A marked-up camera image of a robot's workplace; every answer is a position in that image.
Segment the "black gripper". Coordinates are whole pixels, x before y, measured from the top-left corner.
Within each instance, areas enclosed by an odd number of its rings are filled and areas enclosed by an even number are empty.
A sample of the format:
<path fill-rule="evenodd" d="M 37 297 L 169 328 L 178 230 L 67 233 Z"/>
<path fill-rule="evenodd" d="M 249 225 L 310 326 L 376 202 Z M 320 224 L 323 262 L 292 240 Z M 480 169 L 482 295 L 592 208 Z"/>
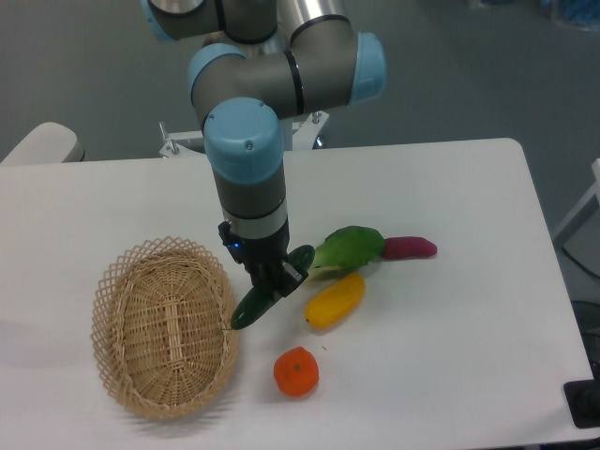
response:
<path fill-rule="evenodd" d="M 236 263 L 243 264 L 249 272 L 252 288 L 250 300 L 273 300 L 277 293 L 287 297 L 308 277 L 308 266 L 302 262 L 288 262 L 287 247 L 290 241 L 289 221 L 273 234 L 262 238 L 242 237 L 233 232 L 232 225 L 221 222 L 218 235 L 223 246 Z"/>

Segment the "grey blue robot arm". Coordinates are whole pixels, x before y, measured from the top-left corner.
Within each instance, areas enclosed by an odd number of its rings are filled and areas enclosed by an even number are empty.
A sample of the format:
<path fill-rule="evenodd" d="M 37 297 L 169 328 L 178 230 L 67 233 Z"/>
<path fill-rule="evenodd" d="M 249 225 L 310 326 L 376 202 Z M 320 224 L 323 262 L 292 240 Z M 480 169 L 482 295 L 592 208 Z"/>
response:
<path fill-rule="evenodd" d="M 283 120 L 378 97 L 383 45 L 353 31 L 340 1 L 145 1 L 157 38 L 205 37 L 187 69 L 224 215 L 219 234 L 252 284 L 278 297 L 305 279 L 293 264 Z"/>

